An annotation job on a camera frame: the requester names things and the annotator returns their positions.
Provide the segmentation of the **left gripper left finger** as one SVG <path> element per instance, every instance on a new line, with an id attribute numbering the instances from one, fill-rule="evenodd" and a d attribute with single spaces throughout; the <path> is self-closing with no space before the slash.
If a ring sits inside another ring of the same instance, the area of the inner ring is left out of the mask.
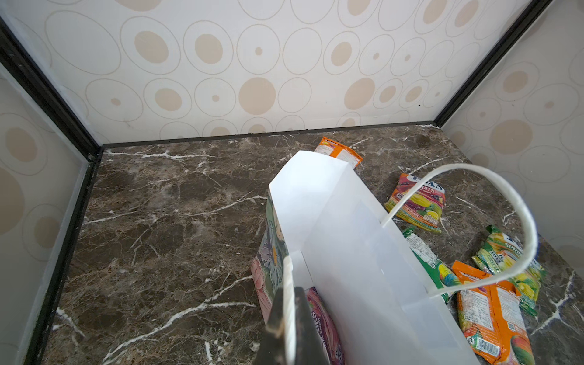
<path id="1" fill-rule="evenodd" d="M 283 290 L 278 289 L 275 294 L 268 322 L 262 333 L 260 347 L 252 364 L 286 364 L 284 333 Z"/>

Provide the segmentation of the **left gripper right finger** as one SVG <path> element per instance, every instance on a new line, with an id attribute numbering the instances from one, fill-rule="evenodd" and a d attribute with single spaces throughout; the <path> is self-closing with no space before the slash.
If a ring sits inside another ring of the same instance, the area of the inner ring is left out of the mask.
<path id="1" fill-rule="evenodd" d="M 302 287 L 295 287 L 296 365 L 329 365 L 321 337 L 313 322 L 312 310 Z"/>

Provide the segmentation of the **purple Fox's berries packet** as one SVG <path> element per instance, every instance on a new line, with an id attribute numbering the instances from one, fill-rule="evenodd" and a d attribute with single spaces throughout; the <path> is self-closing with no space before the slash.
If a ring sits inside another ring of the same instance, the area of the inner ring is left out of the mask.
<path id="1" fill-rule="evenodd" d="M 329 363 L 333 365 L 345 364 L 345 355 L 339 333 L 332 317 L 325 307 L 324 300 L 321 298 L 315 287 L 305 290 L 305 294 L 310 306 L 311 316 L 316 331 L 321 338 Z"/>

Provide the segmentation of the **white paper bag colourful print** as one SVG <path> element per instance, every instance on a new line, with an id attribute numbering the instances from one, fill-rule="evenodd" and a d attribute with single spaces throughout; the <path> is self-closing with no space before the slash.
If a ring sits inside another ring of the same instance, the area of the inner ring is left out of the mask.
<path id="1" fill-rule="evenodd" d="M 286 364 L 295 364 L 295 287 L 315 287 L 348 364 L 475 364 L 478 359 L 394 222 L 345 161 L 299 151 L 269 185 L 284 241 Z"/>

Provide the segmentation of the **red yellow Fox's fruits packet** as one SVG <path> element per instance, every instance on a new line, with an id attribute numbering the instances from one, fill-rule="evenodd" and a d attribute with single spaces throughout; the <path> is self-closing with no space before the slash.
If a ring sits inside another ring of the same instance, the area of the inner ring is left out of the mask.
<path id="1" fill-rule="evenodd" d="M 392 195 L 384 204 L 386 211 L 391 211 L 418 181 L 416 176 L 402 173 Z M 445 204 L 446 190 L 437 182 L 428 181 L 407 200 L 395 216 L 418 228 L 440 234 L 440 219 Z"/>

